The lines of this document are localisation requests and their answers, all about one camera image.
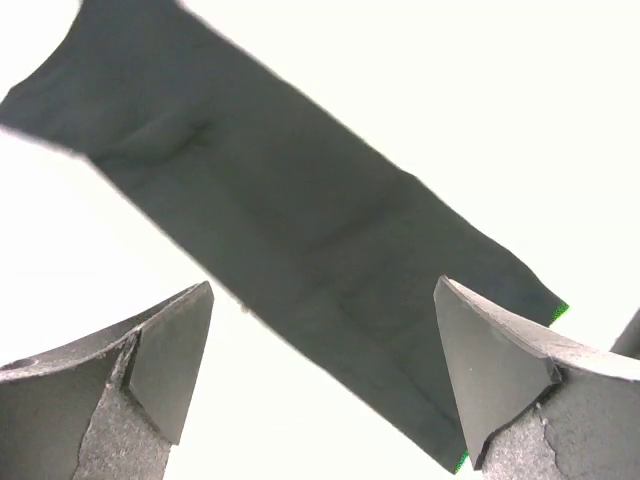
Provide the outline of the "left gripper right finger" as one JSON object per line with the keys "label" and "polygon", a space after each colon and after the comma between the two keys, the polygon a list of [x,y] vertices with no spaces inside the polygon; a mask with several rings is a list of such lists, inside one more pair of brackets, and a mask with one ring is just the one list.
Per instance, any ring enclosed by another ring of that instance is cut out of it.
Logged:
{"label": "left gripper right finger", "polygon": [[439,279],[434,301],[476,470],[636,470],[639,361]]}

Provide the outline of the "black t shirt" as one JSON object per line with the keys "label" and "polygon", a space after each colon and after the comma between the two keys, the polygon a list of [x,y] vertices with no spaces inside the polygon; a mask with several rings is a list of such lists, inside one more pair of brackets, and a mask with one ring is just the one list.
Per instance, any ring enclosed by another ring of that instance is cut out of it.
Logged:
{"label": "black t shirt", "polygon": [[542,325],[565,304],[294,86],[175,1],[85,1],[1,103],[86,156],[262,321],[448,471],[466,449],[441,276]]}

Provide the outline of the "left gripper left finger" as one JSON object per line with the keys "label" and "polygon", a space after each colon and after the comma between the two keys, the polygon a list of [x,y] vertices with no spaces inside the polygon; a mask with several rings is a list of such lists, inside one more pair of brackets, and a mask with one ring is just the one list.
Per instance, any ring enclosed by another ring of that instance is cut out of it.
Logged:
{"label": "left gripper left finger", "polygon": [[179,442],[211,321],[214,295],[193,285],[129,319],[1,369],[1,441],[62,435],[80,443],[126,342],[124,391],[172,444]]}

